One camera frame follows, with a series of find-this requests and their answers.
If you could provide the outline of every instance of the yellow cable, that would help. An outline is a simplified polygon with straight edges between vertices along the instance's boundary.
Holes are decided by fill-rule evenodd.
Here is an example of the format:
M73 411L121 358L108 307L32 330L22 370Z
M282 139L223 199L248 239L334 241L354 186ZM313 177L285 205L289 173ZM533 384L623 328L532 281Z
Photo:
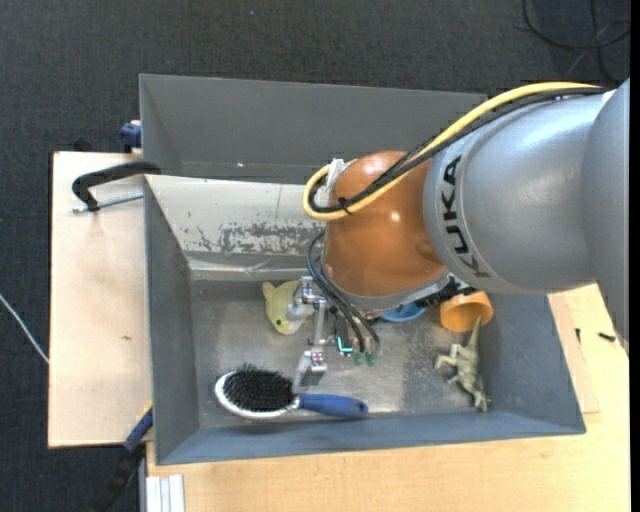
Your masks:
M504 92L502 94L499 94L498 96L496 96L494 98L491 98L490 100L485 101L481 105L478 105L476 108L471 110L469 113L465 114L460 119L458 119L455 123L453 123L451 126L449 126L449 128L447 128L444 132L442 132L434 140L432 140L431 143L429 143L428 146L426 146L417 155L415 155L414 158L426 153L427 151L429 151L434 146L436 146L438 144L441 144L442 142L446 141L447 139L453 137L454 135L456 135L458 132L463 130L466 126L471 124L473 121L475 121L476 119L478 119L482 115L486 114L487 112L489 112L491 110L494 110L494 109L500 107L501 105L504 105L505 103L509 103L510 101L514 101L516 99L523 98L525 96L530 96L530 95L533 95L533 94L540 94L540 93L549 92L549 91L561 92L564 89L574 89L576 87L592 87L592 88L595 88L595 89L598 88L598 86L595 86L595 85L587 85L587 84L580 84L580 83L574 83L574 82L544 82L544 83L540 83L540 84L525 85L525 86L522 86L522 87L518 87L517 89L512 89L511 91L507 91L507 92ZM341 219L341 218L346 217L347 215L349 215L344 210L338 210L338 211L335 211L335 212L317 212L311 206L311 203L309 201L309 197L311 196L311 191L316 186L316 184L318 184L320 182L320 180L327 175L328 172L329 172L329 166L325 165L322 169L320 169L318 172L316 172L311 177L311 179L307 182L307 184L306 184L306 186L304 188L304 196L303 196L303 199L302 199L302 207L303 207L305 213L309 217L311 217L312 219L323 220L323 221L332 221L332 220ZM394 187L398 183L400 183L402 178L407 176L409 174L409 172L407 172L405 174L402 174L401 176L399 176L395 180L393 180L393 181L387 183L386 185L380 187L378 190L376 190L375 192L371 193L367 197L365 197L365 198L361 199L360 201L352 204L351 206L349 206L349 212L355 213L357 211L360 211L362 208L370 205L375 200L377 200L382 194L384 194L389 189L391 189L392 187Z

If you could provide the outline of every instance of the wooden table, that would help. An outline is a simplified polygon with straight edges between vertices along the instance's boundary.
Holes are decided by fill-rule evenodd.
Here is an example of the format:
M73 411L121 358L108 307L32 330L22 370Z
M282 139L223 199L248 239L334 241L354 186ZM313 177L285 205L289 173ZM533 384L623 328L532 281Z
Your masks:
M150 398L142 205L68 213L75 176L129 158L54 157L51 447L121 442ZM595 286L550 300L584 435L180 466L156 466L150 442L148 474L183 474L188 512L630 510L628 357L598 336L613 329Z

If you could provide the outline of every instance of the wooden board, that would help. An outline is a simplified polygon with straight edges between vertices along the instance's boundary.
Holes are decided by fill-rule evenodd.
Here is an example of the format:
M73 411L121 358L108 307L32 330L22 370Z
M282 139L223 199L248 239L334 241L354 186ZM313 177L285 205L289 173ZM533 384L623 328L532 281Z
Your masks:
M59 152L53 159L49 446L122 442L151 399L142 201L96 213L73 180L138 155ZM139 178L96 187L98 199Z
M549 305L567 359L580 410L583 414L598 412L600 410L598 397L589 378L566 292L550 294Z

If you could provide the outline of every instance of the hair brush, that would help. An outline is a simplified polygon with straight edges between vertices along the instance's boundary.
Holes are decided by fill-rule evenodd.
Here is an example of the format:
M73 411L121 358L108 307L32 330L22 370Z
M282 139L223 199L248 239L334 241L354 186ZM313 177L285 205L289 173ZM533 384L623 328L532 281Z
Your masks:
M340 395L292 391L293 382L278 372L244 366L218 379L215 394L228 411L249 419L271 419L295 409L340 418L362 418L367 404Z

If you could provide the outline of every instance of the yellow toy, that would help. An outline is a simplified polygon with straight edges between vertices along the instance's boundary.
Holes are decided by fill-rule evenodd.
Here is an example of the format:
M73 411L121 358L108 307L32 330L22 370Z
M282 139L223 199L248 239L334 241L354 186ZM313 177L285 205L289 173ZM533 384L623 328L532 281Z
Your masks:
M293 294L299 284L300 281L287 281L276 288L269 282L262 283L262 294L266 299L265 312L280 334L293 334L306 319L306 315L295 320L287 317L289 306L293 303Z

